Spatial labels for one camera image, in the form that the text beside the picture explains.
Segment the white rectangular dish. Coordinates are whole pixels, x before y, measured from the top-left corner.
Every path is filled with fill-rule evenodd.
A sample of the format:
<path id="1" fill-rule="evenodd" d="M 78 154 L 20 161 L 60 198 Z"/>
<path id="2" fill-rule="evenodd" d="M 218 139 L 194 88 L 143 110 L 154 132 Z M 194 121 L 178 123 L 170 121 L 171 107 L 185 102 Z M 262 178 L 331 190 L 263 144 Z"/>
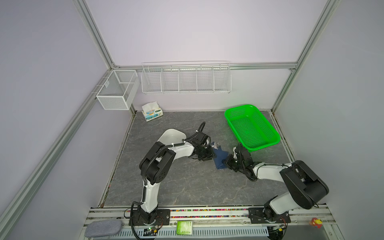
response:
<path id="1" fill-rule="evenodd" d="M 183 132 L 176 129 L 168 129 L 160 136 L 158 141 L 164 145 L 176 145 L 182 143 L 186 138 L 187 136 Z"/>

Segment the blue paper napkin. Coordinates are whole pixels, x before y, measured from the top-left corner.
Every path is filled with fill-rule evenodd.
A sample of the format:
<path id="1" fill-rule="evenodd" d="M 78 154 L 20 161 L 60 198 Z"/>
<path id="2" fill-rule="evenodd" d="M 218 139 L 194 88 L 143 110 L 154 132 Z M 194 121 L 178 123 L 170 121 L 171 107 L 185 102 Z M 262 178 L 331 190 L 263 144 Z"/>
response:
<path id="1" fill-rule="evenodd" d="M 214 149 L 214 152 L 216 154 L 216 158 L 214 159 L 214 163 L 215 163 L 216 169 L 217 170 L 226 169 L 227 167 L 223 164 L 223 160 L 225 160 L 228 157 L 229 153 L 226 152 L 226 151 L 223 151 L 221 145 L 220 145 L 219 149 Z"/>

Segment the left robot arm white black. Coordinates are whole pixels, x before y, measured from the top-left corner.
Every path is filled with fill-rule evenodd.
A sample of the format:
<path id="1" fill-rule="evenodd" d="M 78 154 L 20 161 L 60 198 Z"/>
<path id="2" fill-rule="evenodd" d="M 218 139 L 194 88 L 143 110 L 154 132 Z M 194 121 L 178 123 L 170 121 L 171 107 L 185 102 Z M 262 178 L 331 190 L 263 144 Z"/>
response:
<path id="1" fill-rule="evenodd" d="M 160 183 L 177 159 L 188 157 L 199 161 L 208 161 L 216 157 L 212 146 L 193 145 L 189 142 L 165 145 L 156 142 L 142 159 L 139 168 L 143 180 L 143 193 L 140 202 L 133 202 L 130 212 L 130 225 L 150 225 L 158 214 L 158 194 Z"/>

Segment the green plastic basket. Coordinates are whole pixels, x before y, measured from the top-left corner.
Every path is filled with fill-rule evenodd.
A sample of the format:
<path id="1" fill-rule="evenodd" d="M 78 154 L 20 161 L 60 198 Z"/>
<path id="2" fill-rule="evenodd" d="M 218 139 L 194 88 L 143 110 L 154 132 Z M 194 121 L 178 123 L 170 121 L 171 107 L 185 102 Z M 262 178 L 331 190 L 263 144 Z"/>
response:
<path id="1" fill-rule="evenodd" d="M 253 105 L 242 105 L 225 111 L 225 118 L 237 140 L 249 151 L 255 152 L 281 141 L 272 124 Z"/>

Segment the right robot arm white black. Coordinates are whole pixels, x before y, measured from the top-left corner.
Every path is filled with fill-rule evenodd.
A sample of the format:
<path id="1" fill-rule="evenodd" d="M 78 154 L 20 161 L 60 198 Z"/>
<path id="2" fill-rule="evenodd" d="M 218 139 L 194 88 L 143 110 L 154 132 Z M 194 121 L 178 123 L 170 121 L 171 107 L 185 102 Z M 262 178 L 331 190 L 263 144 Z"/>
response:
<path id="1" fill-rule="evenodd" d="M 267 223 L 285 221 L 289 211 L 298 208 L 310 210 L 329 194 L 325 182 L 303 161 L 291 164 L 253 162 L 243 157 L 229 155 L 223 164 L 234 172 L 244 174 L 250 181 L 272 180 L 286 185 L 287 192 L 268 200 L 264 207 L 250 210 L 251 218 Z"/>

